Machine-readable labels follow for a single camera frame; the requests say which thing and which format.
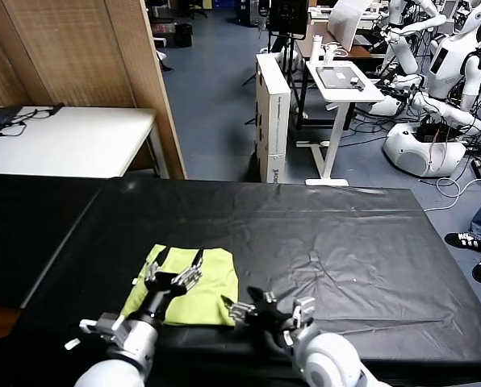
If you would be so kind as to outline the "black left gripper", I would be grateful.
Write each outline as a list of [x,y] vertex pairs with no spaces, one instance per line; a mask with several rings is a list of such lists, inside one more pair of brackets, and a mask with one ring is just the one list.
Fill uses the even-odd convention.
[[170,303],[177,297],[188,293],[203,275],[204,249],[195,254],[191,265],[176,273],[158,272],[167,259],[171,247],[165,247],[146,263],[144,284],[147,295],[137,310],[137,320],[146,323],[163,323]]

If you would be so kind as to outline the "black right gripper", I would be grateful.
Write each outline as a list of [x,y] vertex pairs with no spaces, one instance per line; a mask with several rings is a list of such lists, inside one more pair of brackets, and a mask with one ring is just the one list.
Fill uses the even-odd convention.
[[272,291],[248,286],[247,292],[251,297],[252,304],[234,302],[227,296],[221,295],[229,318],[236,323],[246,323],[272,335],[279,335],[281,332],[295,329],[292,314],[278,309],[278,301]]

